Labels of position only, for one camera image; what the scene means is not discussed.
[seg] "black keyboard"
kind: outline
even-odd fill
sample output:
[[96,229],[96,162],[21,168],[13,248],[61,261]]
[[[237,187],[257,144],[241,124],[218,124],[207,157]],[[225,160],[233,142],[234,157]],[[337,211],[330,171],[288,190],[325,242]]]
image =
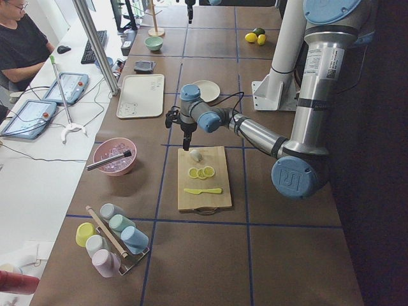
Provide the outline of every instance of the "black keyboard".
[[[102,47],[105,47],[106,40],[108,39],[107,31],[97,31],[99,41],[102,44]],[[81,64],[93,64],[96,60],[94,51],[92,50],[91,43],[87,42],[84,50],[84,54],[81,59]]]

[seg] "computer mouse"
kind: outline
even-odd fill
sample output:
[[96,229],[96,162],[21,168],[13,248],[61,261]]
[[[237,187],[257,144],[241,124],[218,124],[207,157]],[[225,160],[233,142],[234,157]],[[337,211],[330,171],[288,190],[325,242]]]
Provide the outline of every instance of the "computer mouse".
[[58,54],[63,54],[63,53],[68,52],[70,50],[71,50],[71,48],[69,48],[69,46],[59,46],[57,48]]

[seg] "white table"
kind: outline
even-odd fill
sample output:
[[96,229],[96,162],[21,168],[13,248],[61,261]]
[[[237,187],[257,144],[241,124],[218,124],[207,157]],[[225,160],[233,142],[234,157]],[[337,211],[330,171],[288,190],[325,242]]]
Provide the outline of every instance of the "white table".
[[[112,19],[112,13],[106,10],[105,12],[98,10],[98,14],[91,13],[96,29],[108,31],[106,55],[114,60],[124,59],[120,51],[121,41],[120,37],[117,36],[115,24],[113,21],[109,22]],[[87,92],[102,80],[103,76],[94,64],[80,64],[86,41],[85,31],[80,21],[77,20],[59,44],[67,45],[72,50],[65,54],[58,54],[55,48],[54,57],[60,72],[89,75],[90,82]],[[54,80],[55,75],[51,62],[47,61],[31,82],[31,86],[50,86]],[[46,91],[36,91],[36,93],[42,97]],[[66,113],[63,110],[52,121],[54,124],[62,124],[63,126],[51,124],[35,140],[7,137],[0,138],[0,140],[4,145],[35,158],[86,160],[111,97],[110,89],[105,81],[101,82],[99,94],[97,95],[97,93],[98,86],[69,108],[72,121],[81,125],[87,124],[102,111],[102,108],[95,104],[94,100],[105,108],[95,120],[86,125],[87,136],[81,131],[69,132],[66,144],[62,144],[61,132],[63,126],[68,123]],[[38,98],[32,92],[24,94],[17,101],[13,111],[16,112],[27,99],[37,100]],[[1,130],[7,122],[8,120],[1,124]],[[0,170],[0,224],[3,233],[0,236],[0,265],[2,265],[4,262],[1,262],[1,255],[22,251],[27,241],[55,241],[77,188],[85,162],[35,161],[0,146],[0,164],[3,165]],[[38,274],[41,274],[42,270],[43,267],[40,272],[34,271],[31,274],[40,276]],[[0,302],[12,301],[10,296],[6,293],[0,293]],[[31,296],[27,298],[21,296],[19,305],[23,301],[29,303],[30,300]]]

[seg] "white tray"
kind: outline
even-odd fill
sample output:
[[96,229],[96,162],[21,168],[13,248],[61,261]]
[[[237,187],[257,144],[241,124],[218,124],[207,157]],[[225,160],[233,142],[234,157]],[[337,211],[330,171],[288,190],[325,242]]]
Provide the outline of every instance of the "white tray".
[[121,119],[158,117],[163,113],[164,75],[127,75],[116,116]]

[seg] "yellow knife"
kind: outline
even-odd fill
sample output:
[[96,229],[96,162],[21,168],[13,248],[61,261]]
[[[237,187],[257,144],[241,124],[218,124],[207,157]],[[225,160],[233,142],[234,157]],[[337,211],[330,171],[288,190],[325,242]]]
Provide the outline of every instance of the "yellow knife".
[[184,188],[184,191],[187,192],[187,193],[192,193],[192,194],[200,194],[200,193],[216,193],[216,194],[220,194],[220,193],[222,193],[222,188],[212,188],[212,189]]

